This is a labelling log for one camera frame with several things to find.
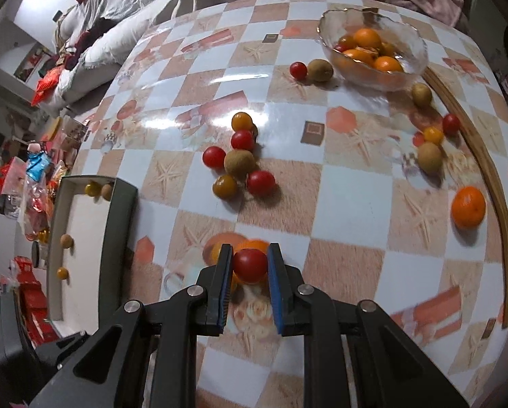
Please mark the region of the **red cherry tomato cluster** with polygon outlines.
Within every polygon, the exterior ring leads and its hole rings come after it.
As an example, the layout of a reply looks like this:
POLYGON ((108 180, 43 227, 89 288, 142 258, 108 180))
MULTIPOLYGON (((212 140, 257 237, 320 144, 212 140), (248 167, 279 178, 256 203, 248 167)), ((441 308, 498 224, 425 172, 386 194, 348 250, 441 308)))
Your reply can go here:
POLYGON ((231 147, 235 150, 245 150, 252 152, 255 147, 255 138, 254 135, 247 130, 239 130, 234 132, 230 144, 231 147))
POLYGON ((246 178, 246 189, 254 196, 271 194, 276 185, 274 176, 266 170, 255 170, 246 178))
POLYGON ((206 148, 202 154, 204 165, 212 170, 220 170, 224 167, 226 152, 217 146, 206 148))

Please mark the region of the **red gift box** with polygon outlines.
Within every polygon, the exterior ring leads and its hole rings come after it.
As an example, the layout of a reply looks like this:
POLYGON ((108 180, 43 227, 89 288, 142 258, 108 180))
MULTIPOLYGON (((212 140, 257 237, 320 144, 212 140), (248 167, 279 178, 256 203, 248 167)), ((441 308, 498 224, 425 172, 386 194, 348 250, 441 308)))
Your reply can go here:
POLYGON ((18 291, 20 313, 28 337, 36 346, 57 341, 58 334, 48 322, 48 303, 41 283, 34 274, 33 262, 22 256, 11 261, 11 285, 18 291))

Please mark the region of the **yellow tomato tray bottom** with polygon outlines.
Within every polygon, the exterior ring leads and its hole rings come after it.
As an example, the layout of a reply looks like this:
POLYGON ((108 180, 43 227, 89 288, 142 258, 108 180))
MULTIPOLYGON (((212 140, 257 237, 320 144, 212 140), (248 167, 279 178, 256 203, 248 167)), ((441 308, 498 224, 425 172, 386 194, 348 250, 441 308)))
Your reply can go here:
POLYGON ((67 280, 69 278, 69 271, 65 267, 60 267, 57 269, 57 278, 61 281, 67 280))

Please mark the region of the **small longan tray left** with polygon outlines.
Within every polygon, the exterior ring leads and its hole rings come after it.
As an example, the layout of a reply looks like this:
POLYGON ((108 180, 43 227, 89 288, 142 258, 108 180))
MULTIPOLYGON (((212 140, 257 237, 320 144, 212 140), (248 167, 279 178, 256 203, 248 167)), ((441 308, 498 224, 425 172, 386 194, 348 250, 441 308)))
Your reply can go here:
POLYGON ((70 234, 63 234, 60 237, 59 242, 60 242, 61 247, 66 250, 66 249, 70 249, 73 246, 74 240, 73 240, 73 237, 70 236, 70 234))

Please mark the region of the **shallow cardboard box tray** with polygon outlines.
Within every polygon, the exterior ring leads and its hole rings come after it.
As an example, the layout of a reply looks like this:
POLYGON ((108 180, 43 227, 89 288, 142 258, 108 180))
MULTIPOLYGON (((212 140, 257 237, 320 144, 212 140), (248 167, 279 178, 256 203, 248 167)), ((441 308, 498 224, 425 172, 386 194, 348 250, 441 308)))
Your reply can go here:
POLYGON ((73 175, 62 179, 52 217, 47 258, 48 320, 65 337, 94 334, 123 301, 123 271, 130 220, 138 189, 118 178, 73 175), (88 182, 113 185, 111 201, 84 193, 88 182), (60 237, 70 234, 70 249, 60 237), (69 278, 57 278, 65 267, 69 278))

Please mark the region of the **yellow tomato beside orange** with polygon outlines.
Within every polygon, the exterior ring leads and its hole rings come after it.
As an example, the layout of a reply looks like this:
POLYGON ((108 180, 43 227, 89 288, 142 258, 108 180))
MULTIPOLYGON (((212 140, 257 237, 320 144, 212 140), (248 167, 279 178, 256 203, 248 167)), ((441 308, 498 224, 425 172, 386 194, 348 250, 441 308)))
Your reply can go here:
POLYGON ((222 244, 220 242, 217 242, 212 246, 211 261, 213 264, 217 264, 219 257, 220 257, 221 248, 222 248, 222 244))

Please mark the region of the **snack bags pile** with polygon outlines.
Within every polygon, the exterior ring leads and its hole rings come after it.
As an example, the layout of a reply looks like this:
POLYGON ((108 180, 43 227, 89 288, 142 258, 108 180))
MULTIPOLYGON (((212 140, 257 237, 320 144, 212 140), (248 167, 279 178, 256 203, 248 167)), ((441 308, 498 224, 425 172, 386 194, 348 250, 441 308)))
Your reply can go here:
POLYGON ((0 167, 4 214, 20 223, 25 239, 49 242, 57 191, 87 134, 86 124, 70 116, 57 117, 39 141, 27 144, 25 157, 14 157, 0 167))

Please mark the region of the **brown longan in tray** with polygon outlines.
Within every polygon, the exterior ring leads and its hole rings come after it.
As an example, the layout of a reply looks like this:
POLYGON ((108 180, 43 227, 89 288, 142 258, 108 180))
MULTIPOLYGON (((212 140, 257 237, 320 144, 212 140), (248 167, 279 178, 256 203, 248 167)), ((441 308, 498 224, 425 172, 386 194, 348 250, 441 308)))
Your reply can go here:
POLYGON ((101 189, 101 196, 105 199, 105 201, 111 201, 113 193, 113 185, 110 183, 105 184, 101 189))

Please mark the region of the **large orange on table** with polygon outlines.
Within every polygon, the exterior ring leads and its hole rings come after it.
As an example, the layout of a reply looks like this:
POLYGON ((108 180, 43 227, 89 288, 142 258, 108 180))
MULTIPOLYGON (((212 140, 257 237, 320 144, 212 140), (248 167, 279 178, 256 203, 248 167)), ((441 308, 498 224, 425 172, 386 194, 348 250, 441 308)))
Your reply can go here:
POLYGON ((456 227, 472 230, 478 227, 486 214, 486 200, 483 193, 474 186, 466 186, 457 191, 450 208, 456 227))

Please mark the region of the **orange near table edge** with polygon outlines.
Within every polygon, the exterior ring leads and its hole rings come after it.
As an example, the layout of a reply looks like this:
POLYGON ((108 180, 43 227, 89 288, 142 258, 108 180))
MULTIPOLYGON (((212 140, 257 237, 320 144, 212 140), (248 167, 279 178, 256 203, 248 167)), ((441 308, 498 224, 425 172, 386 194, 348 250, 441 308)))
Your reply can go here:
POLYGON ((232 292, 239 285, 255 285, 266 279, 268 242, 261 239, 244 240, 233 245, 232 249, 232 292))

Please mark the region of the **yellow cherry tomato right group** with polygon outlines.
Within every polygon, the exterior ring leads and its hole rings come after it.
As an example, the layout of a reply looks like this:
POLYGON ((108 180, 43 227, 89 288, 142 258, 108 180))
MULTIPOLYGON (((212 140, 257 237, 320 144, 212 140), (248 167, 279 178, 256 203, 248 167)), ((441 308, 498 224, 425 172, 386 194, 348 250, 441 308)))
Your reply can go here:
POLYGON ((426 143, 440 146, 444 141, 444 133, 435 126, 426 127, 422 133, 426 143))

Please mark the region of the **clear glass fruit bowl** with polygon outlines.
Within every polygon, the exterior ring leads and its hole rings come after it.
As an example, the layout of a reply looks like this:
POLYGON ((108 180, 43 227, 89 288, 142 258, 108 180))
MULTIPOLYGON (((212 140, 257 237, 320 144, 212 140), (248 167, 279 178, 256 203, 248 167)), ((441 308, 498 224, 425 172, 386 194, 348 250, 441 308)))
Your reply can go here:
POLYGON ((428 65, 427 46, 416 28, 374 9, 329 9, 317 33, 336 73, 358 86, 400 91, 428 65))

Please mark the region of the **oranges inside bowl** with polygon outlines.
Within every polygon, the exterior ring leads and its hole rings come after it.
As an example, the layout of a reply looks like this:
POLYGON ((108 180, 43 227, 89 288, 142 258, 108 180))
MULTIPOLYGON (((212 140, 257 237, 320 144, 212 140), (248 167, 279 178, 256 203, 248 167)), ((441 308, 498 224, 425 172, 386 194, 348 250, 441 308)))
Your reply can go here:
POLYGON ((343 35, 333 50, 377 71, 404 72, 395 46, 382 40, 379 33, 370 28, 360 28, 354 34, 343 35))

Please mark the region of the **grey white bedding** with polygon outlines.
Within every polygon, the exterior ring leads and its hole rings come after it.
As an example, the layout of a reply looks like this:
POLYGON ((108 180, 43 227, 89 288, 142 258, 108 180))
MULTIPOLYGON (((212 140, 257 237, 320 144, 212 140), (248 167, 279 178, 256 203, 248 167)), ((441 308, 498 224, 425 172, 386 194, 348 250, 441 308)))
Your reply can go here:
POLYGON ((57 21, 56 51, 78 53, 42 105, 62 108, 113 80, 140 37, 172 18, 237 0, 84 0, 57 21))

